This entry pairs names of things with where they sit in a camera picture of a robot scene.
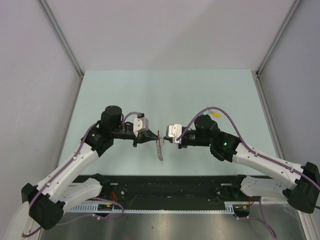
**small object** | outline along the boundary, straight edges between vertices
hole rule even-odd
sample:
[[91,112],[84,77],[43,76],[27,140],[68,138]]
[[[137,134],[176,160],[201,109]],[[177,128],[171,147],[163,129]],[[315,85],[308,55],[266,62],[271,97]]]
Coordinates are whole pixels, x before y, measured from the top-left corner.
[[215,116],[217,119],[220,118],[220,114],[219,113],[213,112],[212,115]]
[[158,140],[155,141],[156,144],[156,155],[160,161],[164,160],[164,157],[162,156],[162,150],[161,150],[161,144],[160,144],[160,131],[158,130]]

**yellow connector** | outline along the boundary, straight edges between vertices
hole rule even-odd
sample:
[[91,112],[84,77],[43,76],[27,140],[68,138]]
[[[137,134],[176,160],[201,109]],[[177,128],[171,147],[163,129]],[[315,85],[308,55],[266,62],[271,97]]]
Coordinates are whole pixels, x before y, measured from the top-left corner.
[[220,118],[220,114],[219,113],[213,112],[212,115],[215,116],[218,119]]

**cable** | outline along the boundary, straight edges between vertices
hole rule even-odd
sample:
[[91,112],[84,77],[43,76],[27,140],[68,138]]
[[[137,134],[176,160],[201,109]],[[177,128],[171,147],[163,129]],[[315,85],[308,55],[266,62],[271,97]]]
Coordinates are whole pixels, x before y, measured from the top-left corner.
[[110,194],[113,196],[113,200],[115,202],[118,202],[118,197],[117,197],[116,193],[114,191],[111,191]]
[[263,158],[263,159],[265,159],[265,160],[268,160],[268,161],[270,161],[270,162],[272,162],[272,163],[274,163],[274,164],[277,164],[277,165],[279,165],[279,166],[282,166],[282,167],[290,170],[290,171],[293,172],[293,173],[296,173],[296,174],[300,175],[301,177],[303,177],[303,178],[305,178],[306,180],[308,180],[312,185],[314,185],[314,186],[318,189],[318,191],[320,192],[320,186],[319,186],[315,181],[313,181],[310,177],[308,177],[307,175],[299,172],[299,171],[296,170],[296,169],[291,168],[291,167],[288,166],[288,165],[283,164],[282,162],[279,162],[279,161],[277,161],[277,160],[274,160],[274,159],[272,159],[272,158],[270,158],[270,157],[268,157],[268,156],[262,155],[262,154],[260,154],[260,153],[258,153],[258,152],[255,152],[254,150],[252,150],[252,149],[247,145],[247,143],[245,142],[245,140],[243,139],[243,137],[241,136],[241,134],[240,134],[240,132],[239,132],[239,130],[238,130],[235,122],[231,119],[231,117],[229,116],[229,114],[228,114],[227,112],[225,112],[223,109],[221,109],[220,107],[210,106],[210,107],[207,107],[207,108],[203,109],[202,111],[200,111],[200,112],[191,120],[191,122],[185,127],[185,129],[183,130],[183,132],[181,133],[181,135],[180,135],[176,140],[179,141],[179,140],[186,134],[186,132],[188,131],[188,129],[190,128],[190,126],[192,125],[192,123],[197,119],[197,117],[198,117],[201,113],[203,113],[203,112],[205,112],[205,111],[207,111],[207,110],[210,110],[210,109],[215,109],[215,110],[218,110],[218,111],[222,112],[222,113],[229,119],[230,123],[232,124],[232,126],[233,126],[233,128],[234,128],[234,130],[235,130],[235,132],[236,132],[236,134],[237,134],[238,137],[240,138],[242,144],[245,146],[245,148],[246,148],[249,152],[251,152],[251,153],[254,154],[255,156],[261,157],[261,158]]
[[[96,127],[98,125],[98,123],[95,123],[93,125],[91,125],[88,130],[85,132],[82,141],[78,147],[78,149],[76,150],[75,154],[73,155],[73,157],[59,170],[56,172],[55,175],[53,175],[50,180],[43,185],[43,187],[37,192],[37,194],[33,197],[33,199],[31,200],[30,204],[29,204],[29,209],[31,209],[31,207],[33,206],[33,204],[35,203],[35,201],[38,199],[38,197],[40,196],[40,194],[48,187],[48,184],[51,184],[73,161],[74,161],[74,157],[77,157],[77,155],[80,153],[83,145],[85,144],[85,140],[90,132],[90,130],[94,127]],[[33,235],[35,235],[37,232],[39,232],[39,230],[41,229],[41,226],[38,227],[35,231],[33,231],[32,233],[29,234],[24,234],[22,233],[22,237],[23,238],[29,238]]]
[[249,219],[255,219],[255,220],[258,220],[262,223],[264,223],[269,231],[269,233],[271,234],[271,236],[276,239],[277,238],[277,234],[275,232],[275,230],[269,225],[269,223],[267,222],[266,220],[266,217],[265,217],[265,213],[264,213],[264,210],[262,208],[262,204],[261,204],[261,197],[260,197],[260,200],[259,200],[259,206],[260,206],[260,210],[261,210],[261,214],[262,214],[262,218],[258,217],[258,216],[244,216],[244,217],[238,217],[236,215],[236,213],[234,213],[234,216],[236,217],[237,220],[249,220]]
[[250,203],[250,206],[252,206],[255,203],[255,200],[252,196],[249,196],[249,200],[252,202]]
[[271,234],[271,236],[274,239],[276,239],[277,235],[276,235],[275,231],[272,229],[272,227],[268,224],[268,221],[267,221],[266,216],[265,216],[265,211],[264,211],[264,209],[262,207],[261,199],[262,199],[262,197],[259,198],[259,206],[260,206],[260,211],[261,211],[261,215],[262,215],[263,221],[264,221],[266,227],[268,228],[268,231]]
[[138,111],[129,112],[129,113],[122,119],[122,126],[125,125],[125,122],[126,122],[127,118],[128,118],[129,116],[133,115],[133,114],[139,116],[139,115],[141,115],[142,113],[141,113],[141,112],[138,112]]
[[103,199],[103,198],[100,198],[100,197],[93,197],[91,198],[92,200],[99,200],[99,201],[103,201],[103,202],[108,202],[108,203],[111,203],[113,205],[117,205],[121,208],[121,213],[119,213],[119,215],[117,216],[99,216],[99,215],[96,215],[96,214],[92,214],[92,213],[89,213],[89,214],[85,214],[85,215],[81,215],[81,216],[78,216],[70,221],[66,221],[66,222],[62,222],[62,223],[58,223],[56,226],[65,226],[67,224],[71,224],[79,219],[82,219],[82,218],[86,218],[86,217],[97,217],[97,219],[105,219],[105,220],[113,220],[113,219],[118,219],[120,218],[124,213],[125,213],[125,209],[124,207],[120,204],[120,203],[117,203],[115,201],[111,201],[111,200],[107,200],[107,199]]

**metal frame edge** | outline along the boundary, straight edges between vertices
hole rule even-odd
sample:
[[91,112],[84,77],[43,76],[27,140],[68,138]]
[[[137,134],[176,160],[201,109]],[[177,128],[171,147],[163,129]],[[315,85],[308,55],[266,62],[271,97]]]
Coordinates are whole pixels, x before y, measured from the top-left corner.
[[271,43],[271,46],[269,47],[269,49],[267,50],[266,52],[266,55],[264,56],[258,70],[256,71],[257,75],[260,76],[261,73],[263,72],[263,70],[265,69],[265,66],[266,64],[268,63],[269,59],[271,58],[273,52],[275,51],[275,49],[277,48],[280,40],[282,39],[286,29],[288,28],[289,24],[292,22],[299,6],[301,5],[301,3],[303,2],[304,0],[295,0],[288,13],[286,14],[278,32],[276,33],[272,43]]
[[268,129],[269,129],[269,132],[271,135],[271,140],[273,143],[275,154],[278,158],[285,160],[286,159],[285,154],[284,154],[283,148],[280,143],[280,139],[279,139],[279,136],[278,136],[278,133],[276,130],[275,122],[272,117],[271,110],[270,110],[265,92],[263,90],[263,87],[262,87],[262,84],[260,81],[260,77],[258,77],[257,74],[252,74],[252,76],[253,76],[254,84],[255,84],[259,99],[260,99],[260,103],[262,106],[262,110],[264,113],[266,124],[268,126]]
[[79,75],[81,79],[84,77],[84,72],[81,70],[80,65],[73,53],[73,51],[70,48],[69,43],[66,40],[66,37],[64,33],[62,32],[49,4],[47,3],[46,0],[37,0],[39,3],[40,8],[42,9],[44,15],[46,16],[50,26],[52,27],[52,30],[54,31],[56,37],[58,38],[59,42],[61,43],[62,48],[64,49],[67,57],[71,61],[75,71]]
[[301,224],[307,240],[320,240],[320,233],[315,225],[315,219],[312,214],[298,211]]
[[83,82],[83,79],[80,80],[80,83],[77,86],[76,95],[75,95],[75,98],[73,100],[72,109],[71,109],[71,111],[69,113],[68,122],[67,122],[67,125],[65,127],[65,132],[64,132],[64,135],[63,135],[62,143],[60,145],[59,154],[58,154],[58,157],[57,157],[56,162],[54,164],[54,169],[56,169],[58,167],[58,165],[59,165],[59,160],[61,158],[61,155],[62,155],[62,152],[63,152],[63,149],[64,149],[64,145],[65,145],[65,142],[66,142],[66,139],[67,139],[69,127],[70,127],[70,124],[71,124],[72,116],[73,116],[75,108],[76,108],[76,103],[77,103],[77,100],[78,100],[78,97],[79,97],[79,93],[80,93],[82,82]]

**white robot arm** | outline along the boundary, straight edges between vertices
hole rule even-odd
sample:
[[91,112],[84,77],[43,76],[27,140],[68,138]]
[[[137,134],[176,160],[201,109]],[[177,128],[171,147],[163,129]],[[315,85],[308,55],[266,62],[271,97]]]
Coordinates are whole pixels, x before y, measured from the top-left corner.
[[88,129],[81,144],[63,164],[37,185],[27,183],[22,188],[22,202],[30,203],[29,216],[43,229],[54,227],[67,210],[110,190],[109,180],[99,174],[77,186],[70,187],[70,184],[114,144],[114,139],[133,140],[134,147],[159,139],[149,130],[143,113],[135,112],[138,117],[134,122],[125,122],[131,114],[123,117],[120,107],[108,106],[101,120]]
[[[201,115],[209,109],[223,112],[239,137],[221,131],[209,115]],[[195,130],[190,129],[193,122]],[[318,167],[310,162],[302,166],[285,161],[247,145],[230,116],[221,108],[208,107],[202,110],[186,127],[181,124],[169,125],[164,139],[177,144],[179,149],[188,146],[209,147],[211,154],[220,161],[241,164],[270,177],[238,175],[231,185],[236,190],[234,197],[245,195],[287,200],[297,210],[309,214],[314,212],[320,192]]]

